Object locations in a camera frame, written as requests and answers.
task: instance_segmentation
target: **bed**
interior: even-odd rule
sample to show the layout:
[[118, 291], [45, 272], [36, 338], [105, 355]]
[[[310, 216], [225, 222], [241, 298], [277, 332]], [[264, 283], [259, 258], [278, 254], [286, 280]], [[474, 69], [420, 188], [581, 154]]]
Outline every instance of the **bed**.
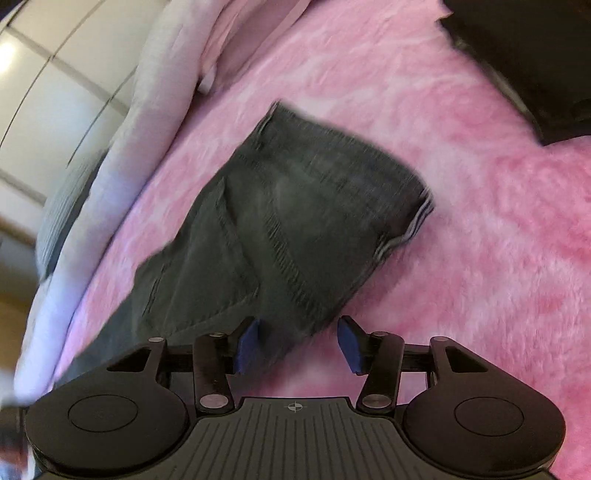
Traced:
[[[409, 343], [446, 335], [555, 402], [553, 472], [591, 479], [591, 138], [539, 146], [436, 24], [437, 0], [324, 0], [231, 87], [193, 105], [112, 238], [69, 323], [54, 378], [176, 234], [200, 189], [270, 104], [286, 100], [416, 169], [436, 209], [345, 307]], [[268, 396], [356, 398], [329, 329], [269, 373]], [[403, 382], [408, 400], [416, 383]]]

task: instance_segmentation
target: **folded jeans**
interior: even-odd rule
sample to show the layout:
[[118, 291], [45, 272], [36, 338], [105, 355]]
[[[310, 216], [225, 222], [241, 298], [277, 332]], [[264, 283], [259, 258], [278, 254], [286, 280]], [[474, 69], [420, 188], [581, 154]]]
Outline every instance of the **folded jeans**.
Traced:
[[150, 337], [188, 344], [247, 316], [272, 362], [334, 319], [432, 210], [408, 167], [277, 102], [60, 383]]

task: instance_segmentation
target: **faux fur rug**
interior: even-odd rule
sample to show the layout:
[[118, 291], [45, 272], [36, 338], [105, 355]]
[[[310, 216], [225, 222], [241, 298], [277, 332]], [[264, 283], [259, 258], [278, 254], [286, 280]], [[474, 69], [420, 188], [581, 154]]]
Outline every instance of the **faux fur rug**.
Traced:
[[[190, 116], [105, 255], [59, 371], [283, 98], [397, 155], [434, 193], [435, 212], [418, 237], [345, 313], [409, 343], [449, 336], [541, 391], [567, 422], [553, 471], [591, 480], [591, 138], [537, 145], [527, 123], [450, 47], [436, 24], [445, 14], [437, 0], [319, 3], [240, 82]], [[362, 381], [330, 330], [293, 352], [258, 393], [355, 399]]]

